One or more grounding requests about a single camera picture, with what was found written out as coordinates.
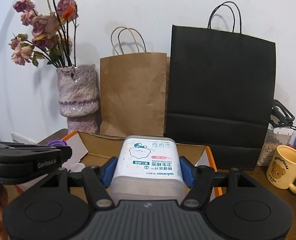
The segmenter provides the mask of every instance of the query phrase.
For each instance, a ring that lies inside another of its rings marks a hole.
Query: bag handle
[[[126,29],[121,30],[121,31],[119,32],[119,34],[118,34],[119,47],[120,47],[120,49],[121,49],[121,51],[122,51],[123,54],[124,54],[124,51],[123,51],[123,49],[122,49],[122,46],[121,46],[121,43],[120,43],[119,36],[120,36],[121,32],[123,32],[124,30],[126,30]],[[143,41],[145,52],[147,52],[146,44],[145,44],[144,38],[141,36],[141,34],[139,33],[139,31],[137,31],[137,30],[135,30],[135,29],[133,29],[133,28],[128,28],[128,30],[133,30],[133,31],[135,31],[135,32],[138,33],[138,35],[140,36],[141,40]]]
[[[214,14],[216,13],[216,11],[217,11],[221,6],[228,6],[228,5],[226,5],[226,3],[233,3],[233,4],[236,6],[236,8],[237,8],[237,10],[238,10],[238,13],[239,13],[240,34],[242,34],[241,13],[240,13],[239,7],[238,7],[234,2],[232,2],[232,1],[226,1],[226,2],[222,3],[221,5],[218,5],[218,6],[213,10],[213,12],[212,12],[211,15],[210,15],[209,21],[208,21],[208,28],[211,29],[211,20],[212,20],[212,17],[214,16]]]
[[[138,53],[140,53],[140,51],[139,51],[139,47],[138,47],[138,43],[137,43],[136,38],[135,38],[134,34],[132,33],[132,31],[131,31],[129,28],[127,28],[127,27],[119,26],[119,27],[117,27],[116,29],[114,29],[114,30],[112,31],[111,35],[110,35],[111,45],[112,45],[114,51],[117,53],[117,55],[120,55],[120,54],[118,53],[118,51],[116,50],[116,48],[115,48],[114,45],[113,45],[113,42],[112,42],[112,36],[113,36],[114,32],[115,32],[116,30],[120,29],[120,28],[124,28],[124,30],[128,30],[128,31],[131,33],[131,36],[133,37],[134,42],[135,42],[135,44],[136,44],[136,47],[137,47]]]

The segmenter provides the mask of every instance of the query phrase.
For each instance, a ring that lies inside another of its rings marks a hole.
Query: brown paper bag
[[[167,55],[146,52],[145,44],[145,52],[140,53],[138,43],[131,32],[134,29],[117,29],[119,28],[130,31],[138,53],[124,54],[120,46],[122,55],[114,48],[117,56],[100,59],[100,102],[103,119],[100,133],[121,137],[163,136]]]

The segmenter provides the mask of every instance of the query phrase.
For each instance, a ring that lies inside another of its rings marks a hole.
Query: yellow mug
[[[286,145],[277,146],[267,170],[267,178],[272,185],[289,188],[296,194],[293,184],[296,179],[296,150]]]

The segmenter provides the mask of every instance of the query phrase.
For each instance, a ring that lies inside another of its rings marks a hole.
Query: vase
[[[99,109],[95,65],[57,68],[60,114],[67,117],[68,133],[98,133]]]

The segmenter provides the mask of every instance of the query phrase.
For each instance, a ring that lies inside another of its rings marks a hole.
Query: metal screw
[[[96,202],[96,205],[99,207],[110,207],[112,205],[112,201],[110,199],[100,199]]]
[[[191,208],[197,207],[197,206],[199,206],[199,201],[195,200],[195,199],[187,199],[184,201],[184,205],[186,207],[191,207]]]

